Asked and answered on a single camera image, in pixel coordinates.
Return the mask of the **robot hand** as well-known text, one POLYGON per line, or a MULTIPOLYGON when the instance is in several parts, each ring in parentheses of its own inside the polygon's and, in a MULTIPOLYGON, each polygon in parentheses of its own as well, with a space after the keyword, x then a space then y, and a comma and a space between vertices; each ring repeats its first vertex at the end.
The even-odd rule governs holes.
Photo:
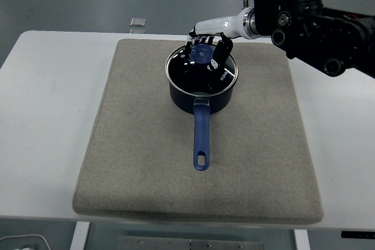
POLYGON ((256 39, 260 35, 255 27, 255 12, 253 7, 244 8, 237 16, 228 16, 204 20, 195 24, 189 32, 185 49, 205 38, 221 36, 225 40, 238 37, 256 39))

